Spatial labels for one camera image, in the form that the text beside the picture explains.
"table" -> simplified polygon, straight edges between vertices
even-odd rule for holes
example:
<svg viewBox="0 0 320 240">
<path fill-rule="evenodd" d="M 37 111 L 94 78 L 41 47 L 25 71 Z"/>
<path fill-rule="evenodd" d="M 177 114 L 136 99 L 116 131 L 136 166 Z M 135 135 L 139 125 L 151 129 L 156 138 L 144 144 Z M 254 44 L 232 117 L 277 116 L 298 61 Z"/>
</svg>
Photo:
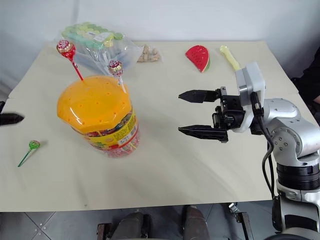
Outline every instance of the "table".
<svg viewBox="0 0 320 240">
<path fill-rule="evenodd" d="M 113 159 L 93 149 L 56 114 L 61 92 L 77 79 L 68 60 L 52 44 L 40 52 L 12 91 L 3 112 L 25 119 L 0 127 L 0 212 L 76 211 L 165 205 L 242 202 L 270 199 L 261 161 L 263 136 L 229 131 L 229 142 L 186 136 L 178 127 L 212 123 L 218 104 L 178 99 L 192 89 L 226 86 L 237 94 L 235 74 L 219 53 L 227 45 L 242 67 L 257 61 L 266 97 L 296 104 L 315 123 L 297 89 L 263 41 L 151 42 L 162 62 L 137 63 L 124 73 L 139 121 L 140 146 Z M 210 49 L 211 67 L 199 73 L 185 57 L 193 45 Z M 84 76 L 93 73 L 79 66 Z M 28 142 L 43 143 L 17 165 Z"/>
</svg>

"plastic bag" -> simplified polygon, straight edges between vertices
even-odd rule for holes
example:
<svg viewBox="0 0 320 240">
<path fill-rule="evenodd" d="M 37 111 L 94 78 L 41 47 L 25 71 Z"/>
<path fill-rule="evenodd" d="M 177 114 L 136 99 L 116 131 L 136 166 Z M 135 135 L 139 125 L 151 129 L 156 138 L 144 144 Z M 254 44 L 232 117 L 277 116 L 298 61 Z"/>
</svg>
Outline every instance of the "plastic bag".
<svg viewBox="0 0 320 240">
<path fill-rule="evenodd" d="M 61 35 L 75 44 L 74 61 L 110 75 L 108 65 L 111 60 L 122 62 L 124 70 L 134 65 L 142 54 L 143 48 L 135 45 L 120 32 L 84 22 L 67 26 Z"/>
<path fill-rule="evenodd" d="M 158 60 L 162 60 L 162 55 L 160 54 L 159 50 L 155 47 L 143 45 L 142 54 L 140 55 L 138 62 L 145 63 L 145 62 L 155 62 Z"/>
</svg>

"candy wrapper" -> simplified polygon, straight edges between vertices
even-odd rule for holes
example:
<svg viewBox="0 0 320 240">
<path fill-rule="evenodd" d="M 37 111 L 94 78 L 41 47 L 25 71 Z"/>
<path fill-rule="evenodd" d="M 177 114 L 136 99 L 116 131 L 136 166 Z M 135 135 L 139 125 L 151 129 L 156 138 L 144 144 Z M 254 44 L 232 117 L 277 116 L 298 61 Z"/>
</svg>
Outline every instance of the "candy wrapper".
<svg viewBox="0 0 320 240">
<path fill-rule="evenodd" d="M 97 73 L 112 76 L 109 72 L 110 61 L 120 61 L 123 69 L 134 65 L 143 52 L 120 32 L 84 22 L 67 26 L 61 35 L 75 44 L 74 61 L 94 69 Z"/>
</svg>

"red lollipop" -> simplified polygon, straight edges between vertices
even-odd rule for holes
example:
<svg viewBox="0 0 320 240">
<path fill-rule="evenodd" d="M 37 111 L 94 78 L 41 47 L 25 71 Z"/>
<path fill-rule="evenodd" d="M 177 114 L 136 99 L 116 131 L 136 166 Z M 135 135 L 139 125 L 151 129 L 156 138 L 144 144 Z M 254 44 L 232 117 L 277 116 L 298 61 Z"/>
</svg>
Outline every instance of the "red lollipop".
<svg viewBox="0 0 320 240">
<path fill-rule="evenodd" d="M 69 42 L 68 40 L 62 39 L 56 45 L 56 49 L 62 56 L 70 60 L 76 73 L 79 75 L 81 81 L 83 81 L 84 79 L 81 76 L 76 63 L 74 62 L 74 56 L 76 54 L 75 45 L 72 42 Z"/>
</svg>

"toy watermelon slice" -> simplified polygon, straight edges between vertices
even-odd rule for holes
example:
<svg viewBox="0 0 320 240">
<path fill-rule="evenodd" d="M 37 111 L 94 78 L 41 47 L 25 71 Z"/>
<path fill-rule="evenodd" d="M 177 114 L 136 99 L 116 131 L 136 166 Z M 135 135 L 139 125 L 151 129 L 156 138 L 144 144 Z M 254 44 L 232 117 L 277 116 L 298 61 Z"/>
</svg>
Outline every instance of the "toy watermelon slice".
<svg viewBox="0 0 320 240">
<path fill-rule="evenodd" d="M 191 47 L 186 53 L 185 56 L 193 62 L 197 69 L 201 73 L 206 71 L 210 67 L 210 54 L 208 49 L 204 46 L 196 45 Z"/>
</svg>

